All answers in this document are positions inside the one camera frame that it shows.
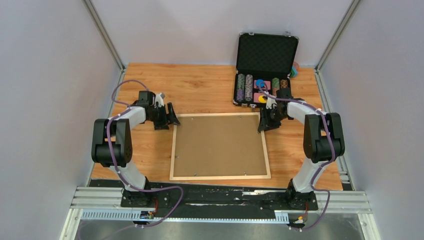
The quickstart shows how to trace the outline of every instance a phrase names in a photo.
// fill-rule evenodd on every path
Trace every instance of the wooden frame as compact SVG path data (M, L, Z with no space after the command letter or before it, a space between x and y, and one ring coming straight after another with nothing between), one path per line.
M230 113L185 113L177 114L178 118L189 118L189 117L220 117L220 116L257 116L260 120L261 115L259 112L230 112ZM265 159L266 175L234 175L234 176L174 176L174 164L175 164L175 148L177 139L177 128L173 126L172 133L172 153L171 153L171 166L169 171L169 180L236 180L236 179L270 179L271 170L270 162L268 159L267 143L265 140L264 131L260 132L262 138L263 156Z

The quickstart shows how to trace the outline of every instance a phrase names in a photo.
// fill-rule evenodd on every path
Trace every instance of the gray floor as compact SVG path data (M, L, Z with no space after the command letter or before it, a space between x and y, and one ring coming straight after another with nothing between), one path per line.
M310 214L308 223L318 215ZM80 224L81 240L100 240L123 227L128 221L85 220ZM361 225L356 214L326 214L309 231L295 232L281 224L255 223L189 223L163 222L152 228L131 228L107 238L108 240L363 240Z

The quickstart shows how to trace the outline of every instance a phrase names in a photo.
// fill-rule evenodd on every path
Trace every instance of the white wall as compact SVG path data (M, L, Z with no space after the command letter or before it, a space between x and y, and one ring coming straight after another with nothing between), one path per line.
M424 2L363 0L322 75L382 239L423 239Z
M351 0L93 0L125 63L235 64L238 34L300 38L316 65Z
M0 239L56 240L118 68L81 0L2 0L0 73Z

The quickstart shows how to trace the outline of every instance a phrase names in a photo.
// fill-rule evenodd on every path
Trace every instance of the brown board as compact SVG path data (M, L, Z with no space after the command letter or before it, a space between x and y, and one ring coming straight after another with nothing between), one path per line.
M270 179L258 112L180 114L169 180Z

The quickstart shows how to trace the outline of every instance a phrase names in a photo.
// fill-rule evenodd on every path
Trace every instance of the wooden table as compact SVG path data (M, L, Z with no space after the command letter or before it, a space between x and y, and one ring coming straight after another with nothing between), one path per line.
M247 107L232 103L236 69L229 65L151 64L131 63L124 80L142 81L150 91L165 93L165 103L172 102L177 114L188 113L240 113L250 112ZM143 87L135 82L124 84L117 100L132 104ZM309 104L321 107L321 99L312 68L301 68L291 81L294 97L303 98ZM113 115L125 106L117 104ZM149 181L169 182L173 127L154 131L153 123L136 126L131 131L132 160ZM219 184L252 187L287 187L301 168L305 158L303 151L304 127L296 120L283 120L278 129L265 132L271 179L242 180L190 180L185 183ZM94 166L93 179L117 179L109 169L100 164ZM324 171L316 186L330 190L342 190L336 163Z

